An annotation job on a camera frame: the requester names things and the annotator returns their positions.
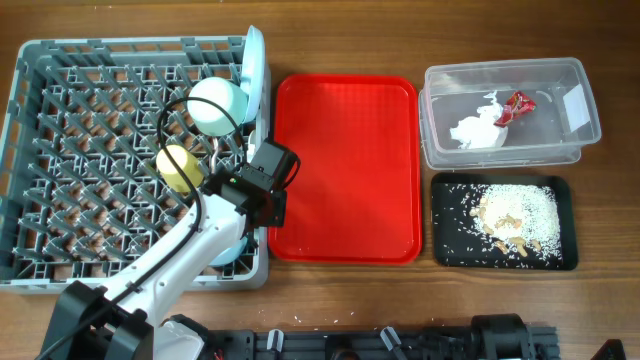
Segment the white plastic fork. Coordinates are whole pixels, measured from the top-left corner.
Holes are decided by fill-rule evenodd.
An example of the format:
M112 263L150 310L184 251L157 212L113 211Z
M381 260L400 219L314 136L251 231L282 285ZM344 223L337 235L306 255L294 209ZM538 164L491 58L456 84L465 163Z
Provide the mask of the white plastic fork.
M220 144L219 144L219 139L217 137L213 137L212 138L212 147L213 147L213 153L210 156L210 160L209 160L209 169L211 174L214 174L216 171L216 163L217 163L217 159L220 153Z

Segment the light blue plate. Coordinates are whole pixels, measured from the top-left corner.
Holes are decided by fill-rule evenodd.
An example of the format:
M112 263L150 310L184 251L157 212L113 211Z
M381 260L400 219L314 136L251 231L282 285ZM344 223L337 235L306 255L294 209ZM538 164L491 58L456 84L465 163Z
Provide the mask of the light blue plate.
M266 69L266 46L263 33L255 26L248 29L241 64L240 88L247 95L243 122L253 121L258 113Z

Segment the yellow plastic cup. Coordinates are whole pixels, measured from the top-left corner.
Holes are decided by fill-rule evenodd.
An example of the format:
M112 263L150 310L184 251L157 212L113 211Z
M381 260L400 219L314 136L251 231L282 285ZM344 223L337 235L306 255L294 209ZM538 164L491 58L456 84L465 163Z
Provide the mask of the yellow plastic cup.
M190 192L179 171L184 173L195 188L204 180L197 158L180 145L167 145L165 150L161 150L156 157L156 167L169 188L179 193Z

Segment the white napkin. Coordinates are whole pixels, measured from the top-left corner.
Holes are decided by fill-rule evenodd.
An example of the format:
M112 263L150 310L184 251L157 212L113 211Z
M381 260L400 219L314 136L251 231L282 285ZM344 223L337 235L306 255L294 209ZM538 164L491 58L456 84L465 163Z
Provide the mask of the white napkin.
M499 148L506 141L508 129L495 125L503 111L497 101L497 92L488 93L483 98L490 104L478 107L476 116L467 116L449 129L451 138L459 142L460 149Z

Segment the rice and food scraps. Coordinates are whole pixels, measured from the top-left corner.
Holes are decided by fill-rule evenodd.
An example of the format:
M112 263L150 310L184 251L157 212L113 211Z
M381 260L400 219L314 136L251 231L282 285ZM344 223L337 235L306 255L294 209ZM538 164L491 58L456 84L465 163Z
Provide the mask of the rice and food scraps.
M463 192L457 231L479 242L484 255L508 260L560 260L560 217L549 187L471 184Z

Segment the red snack wrapper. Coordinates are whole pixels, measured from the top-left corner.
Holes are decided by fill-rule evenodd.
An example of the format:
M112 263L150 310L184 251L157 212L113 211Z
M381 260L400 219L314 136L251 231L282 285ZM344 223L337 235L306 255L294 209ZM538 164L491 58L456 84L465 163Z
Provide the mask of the red snack wrapper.
M533 112L537 104L522 91L514 92L502 107L500 117L494 122L497 127L505 128L516 118Z

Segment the white plastic spoon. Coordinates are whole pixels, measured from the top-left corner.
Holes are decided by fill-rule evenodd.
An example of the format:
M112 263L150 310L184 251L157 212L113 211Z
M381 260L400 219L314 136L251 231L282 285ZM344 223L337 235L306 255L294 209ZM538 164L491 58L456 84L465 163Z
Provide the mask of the white plastic spoon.
M257 133L255 130L249 134L247 146L247 161L251 162L257 150Z

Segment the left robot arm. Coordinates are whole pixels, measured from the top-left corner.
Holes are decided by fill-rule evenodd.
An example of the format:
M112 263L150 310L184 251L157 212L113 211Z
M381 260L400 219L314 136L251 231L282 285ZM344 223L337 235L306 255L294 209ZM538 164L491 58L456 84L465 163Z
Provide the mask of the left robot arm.
M283 225L286 188L300 166L293 151L266 140L250 163L208 176L150 250L95 288L75 281L60 294L40 358L198 358L204 336L165 314L215 258L255 228Z

